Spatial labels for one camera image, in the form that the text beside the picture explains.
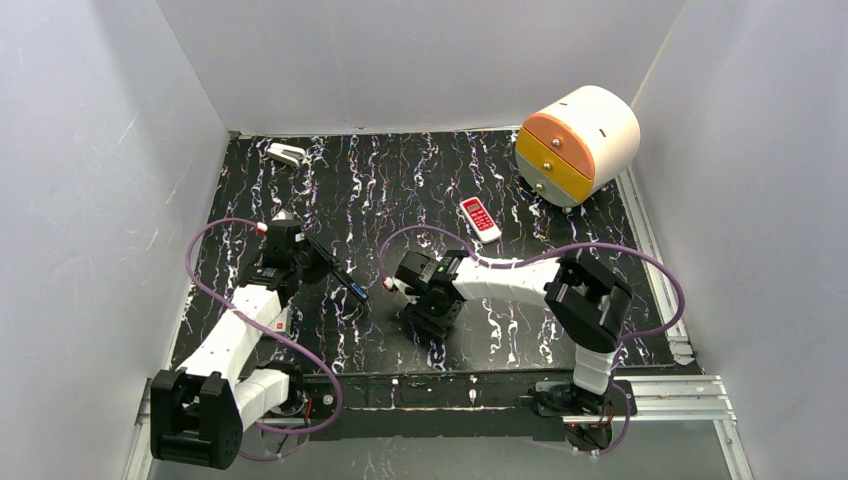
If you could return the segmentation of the blue battery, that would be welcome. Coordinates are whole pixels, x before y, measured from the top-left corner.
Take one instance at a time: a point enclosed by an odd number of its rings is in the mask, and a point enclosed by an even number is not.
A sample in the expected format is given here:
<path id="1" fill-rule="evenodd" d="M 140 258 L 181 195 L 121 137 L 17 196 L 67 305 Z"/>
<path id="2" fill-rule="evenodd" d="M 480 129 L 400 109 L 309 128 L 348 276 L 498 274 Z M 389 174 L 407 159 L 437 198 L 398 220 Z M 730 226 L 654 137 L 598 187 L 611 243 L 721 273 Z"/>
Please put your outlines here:
<path id="1" fill-rule="evenodd" d="M 365 302 L 365 301 L 368 299 L 367 292 L 366 292 L 365 290 L 363 290 L 360 286 L 358 286 L 356 283 L 352 283 L 352 284 L 350 285 L 350 288 L 352 289 L 352 291 L 354 292 L 355 296 L 356 296 L 356 297 L 357 297 L 360 301 Z"/>

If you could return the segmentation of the white remote control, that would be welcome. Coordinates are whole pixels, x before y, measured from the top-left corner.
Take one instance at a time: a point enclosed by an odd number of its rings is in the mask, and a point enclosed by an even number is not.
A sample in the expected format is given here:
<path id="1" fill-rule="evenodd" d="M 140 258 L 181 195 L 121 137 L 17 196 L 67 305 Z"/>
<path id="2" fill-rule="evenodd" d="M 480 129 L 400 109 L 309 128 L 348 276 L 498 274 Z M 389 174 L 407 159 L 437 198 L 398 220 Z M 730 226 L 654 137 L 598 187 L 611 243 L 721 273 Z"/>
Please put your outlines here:
<path id="1" fill-rule="evenodd" d="M 466 222 L 483 244 L 489 244 L 501 238 L 500 228 L 478 197 L 462 200 L 459 207 Z"/>

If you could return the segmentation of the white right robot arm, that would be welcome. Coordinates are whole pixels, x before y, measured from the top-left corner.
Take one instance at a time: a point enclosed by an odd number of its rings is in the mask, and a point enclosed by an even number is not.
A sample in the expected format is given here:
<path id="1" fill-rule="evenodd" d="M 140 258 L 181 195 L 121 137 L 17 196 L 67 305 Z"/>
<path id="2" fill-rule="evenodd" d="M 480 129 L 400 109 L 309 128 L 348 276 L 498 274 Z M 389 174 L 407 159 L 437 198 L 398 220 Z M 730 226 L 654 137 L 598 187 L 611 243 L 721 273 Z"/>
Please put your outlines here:
<path id="1" fill-rule="evenodd" d="M 547 308 L 576 346 L 575 366 L 567 386 L 551 393 L 535 391 L 535 401 L 553 412 L 605 412 L 633 292 L 590 253 L 579 249 L 523 264 L 474 258 L 464 250 L 449 250 L 440 259 L 410 251 L 382 285 L 404 296 L 404 315 L 415 327 L 439 338 L 470 300 Z"/>

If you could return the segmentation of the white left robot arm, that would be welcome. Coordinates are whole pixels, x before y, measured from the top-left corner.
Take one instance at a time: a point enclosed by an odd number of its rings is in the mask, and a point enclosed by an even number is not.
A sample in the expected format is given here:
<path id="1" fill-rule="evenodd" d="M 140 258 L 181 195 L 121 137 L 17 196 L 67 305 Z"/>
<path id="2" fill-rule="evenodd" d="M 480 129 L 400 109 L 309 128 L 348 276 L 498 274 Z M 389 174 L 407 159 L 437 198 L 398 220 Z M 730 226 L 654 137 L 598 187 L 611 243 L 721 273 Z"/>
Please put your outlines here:
<path id="1" fill-rule="evenodd" d="M 249 427 L 273 431 L 264 421 L 268 413 L 276 408 L 311 408 L 313 401 L 296 367 L 269 362 L 256 366 L 247 377 L 241 375 L 263 337 L 305 356 L 327 376 L 334 390 L 328 419 L 316 426 L 303 419 L 289 434 L 321 431 L 341 413 L 342 387 L 331 368 L 281 331 L 289 300 L 302 285 L 332 275 L 357 301 L 367 302 L 367 293 L 330 251 L 303 231 L 300 221 L 278 216 L 267 223 L 243 223 L 265 241 L 258 257 L 239 274 L 231 298 L 200 281 L 192 265 L 186 267 L 197 289 L 221 302 L 225 311 L 187 359 L 159 371 L 152 380 L 150 451 L 157 460 L 225 470 L 240 455 Z"/>

